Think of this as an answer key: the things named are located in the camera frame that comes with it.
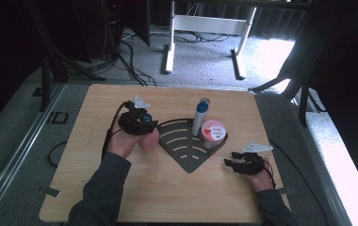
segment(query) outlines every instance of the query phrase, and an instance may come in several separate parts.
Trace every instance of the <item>wooden tabletop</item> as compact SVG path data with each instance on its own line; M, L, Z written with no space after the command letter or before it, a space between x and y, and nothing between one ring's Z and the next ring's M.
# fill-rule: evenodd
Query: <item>wooden tabletop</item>
M159 145L149 152L139 146L128 157L132 168L122 197L120 222L259 222L250 184L227 168L223 158L250 142L269 145L254 97L246 91L92 85L58 164L40 212L44 221L63 222L82 199L83 186L98 169L106 130L120 104L138 95L152 104L148 112L159 122L193 118L203 97L211 101L208 120L221 121L229 138L192 173L185 172ZM271 151L277 187L282 180Z

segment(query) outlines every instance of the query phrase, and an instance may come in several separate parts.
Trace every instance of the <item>jacket sleeve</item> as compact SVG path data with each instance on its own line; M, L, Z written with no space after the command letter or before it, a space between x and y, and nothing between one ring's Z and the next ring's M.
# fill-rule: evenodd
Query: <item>jacket sleeve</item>
M291 211L285 206L278 190L270 189L257 193L258 209L264 217L264 226L299 225Z
M68 224L115 225L120 213L123 184L131 167L126 159L107 153L83 189L83 200L71 209Z

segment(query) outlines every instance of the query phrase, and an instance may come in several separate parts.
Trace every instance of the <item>metal stand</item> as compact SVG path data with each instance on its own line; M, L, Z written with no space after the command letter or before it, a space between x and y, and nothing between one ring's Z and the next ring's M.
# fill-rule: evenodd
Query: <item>metal stand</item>
M246 20L175 15L175 2L171 1L170 43L168 47L167 63L165 68L166 73L173 72L173 58L175 53L175 43L173 42L174 31L186 30L241 36L240 44L237 48L232 50L232 57L236 68L236 77L238 79L246 78L244 59L241 53L249 36L255 11L256 8L250 8L250 12L248 13Z

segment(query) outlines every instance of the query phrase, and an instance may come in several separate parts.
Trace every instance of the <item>black plastic holder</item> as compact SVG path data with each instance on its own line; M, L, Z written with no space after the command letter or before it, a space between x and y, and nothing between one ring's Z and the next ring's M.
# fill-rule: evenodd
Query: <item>black plastic holder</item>
M193 119L176 119L158 124L159 145L187 172L191 173L219 150L223 142L210 150L203 146L199 136L191 134Z

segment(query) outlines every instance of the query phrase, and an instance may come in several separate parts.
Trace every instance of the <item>human hand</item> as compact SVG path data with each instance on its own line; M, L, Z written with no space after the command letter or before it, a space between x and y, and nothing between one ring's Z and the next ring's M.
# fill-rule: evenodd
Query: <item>human hand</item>
M126 134L121 127L118 125L120 120L119 116L115 121L115 124L112 127L112 133L114 134L108 142L107 151L109 153L115 153L123 158L127 158L129 154L135 148L135 145L144 137L144 136L135 136Z
M150 151L155 146L158 145L159 141L159 132L158 129L155 128L152 133L146 134L139 142L138 145L143 151Z
M263 159L265 160L265 168L270 169L269 159L267 158L263 158ZM243 174L243 176L247 180L249 180L255 192L273 189L273 183L271 181L270 175L265 169L263 169L256 175Z

